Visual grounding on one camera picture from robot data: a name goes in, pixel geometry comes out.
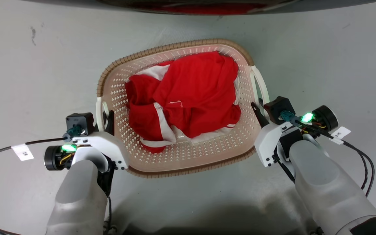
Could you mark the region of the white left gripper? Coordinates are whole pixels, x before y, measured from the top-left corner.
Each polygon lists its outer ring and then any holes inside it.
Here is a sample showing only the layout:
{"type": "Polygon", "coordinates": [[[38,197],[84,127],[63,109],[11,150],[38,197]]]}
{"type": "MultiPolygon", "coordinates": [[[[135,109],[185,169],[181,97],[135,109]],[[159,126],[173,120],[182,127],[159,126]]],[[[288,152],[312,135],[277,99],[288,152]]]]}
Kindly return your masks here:
{"type": "Polygon", "coordinates": [[[108,170],[109,161],[115,162],[119,169],[128,169],[130,153],[124,143],[115,135],[114,111],[104,112],[105,132],[93,132],[86,137],[74,137],[72,142],[78,147],[72,165],[83,160],[91,161],[98,170],[108,170]]]}

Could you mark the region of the beige perforated plastic laundry basket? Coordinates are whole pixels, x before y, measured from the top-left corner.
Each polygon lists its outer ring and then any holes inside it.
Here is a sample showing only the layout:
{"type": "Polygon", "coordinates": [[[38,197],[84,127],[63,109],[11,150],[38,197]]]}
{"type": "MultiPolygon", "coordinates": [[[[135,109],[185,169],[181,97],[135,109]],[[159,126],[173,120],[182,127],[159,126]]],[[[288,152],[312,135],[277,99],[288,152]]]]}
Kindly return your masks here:
{"type": "Polygon", "coordinates": [[[251,103],[270,101],[266,84],[252,57],[242,46],[227,39],[201,39],[147,49],[113,61],[100,76],[97,88],[96,119],[103,120],[103,109],[114,112],[115,137],[129,152],[128,172],[142,178],[173,177],[202,172],[240,162],[256,153],[255,139],[260,132],[251,103]],[[238,64],[239,122],[230,133],[201,143],[190,143],[180,136],[161,153],[150,153],[129,126],[125,80],[143,69],[187,55],[217,51],[238,64]]]}

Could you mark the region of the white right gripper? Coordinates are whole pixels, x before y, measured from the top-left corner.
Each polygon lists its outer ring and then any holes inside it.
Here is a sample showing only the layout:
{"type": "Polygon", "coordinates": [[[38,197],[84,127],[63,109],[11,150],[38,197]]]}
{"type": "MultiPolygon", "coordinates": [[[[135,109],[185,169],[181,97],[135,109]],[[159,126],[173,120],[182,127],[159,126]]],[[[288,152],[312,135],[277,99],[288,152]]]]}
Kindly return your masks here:
{"type": "Polygon", "coordinates": [[[266,117],[261,113],[261,110],[256,103],[251,102],[252,110],[261,126],[261,130],[255,140],[255,149],[261,163],[265,167],[270,166],[270,159],[273,159],[273,155],[277,155],[280,162],[287,167],[291,168],[291,163],[286,161],[284,149],[279,142],[281,137],[294,131],[294,126],[289,122],[284,122],[281,125],[277,125],[273,122],[269,122],[266,117]]]}

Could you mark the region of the red garment with white trim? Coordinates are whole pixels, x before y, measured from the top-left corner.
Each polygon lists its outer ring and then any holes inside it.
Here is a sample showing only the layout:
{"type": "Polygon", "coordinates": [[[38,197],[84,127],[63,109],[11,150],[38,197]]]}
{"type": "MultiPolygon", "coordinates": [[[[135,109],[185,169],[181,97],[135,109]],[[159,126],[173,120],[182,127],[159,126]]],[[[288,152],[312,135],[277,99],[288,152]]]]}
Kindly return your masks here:
{"type": "Polygon", "coordinates": [[[226,135],[240,120],[238,65],[219,52],[166,61],[125,82],[129,125],[151,153],[177,142],[226,135]]]}

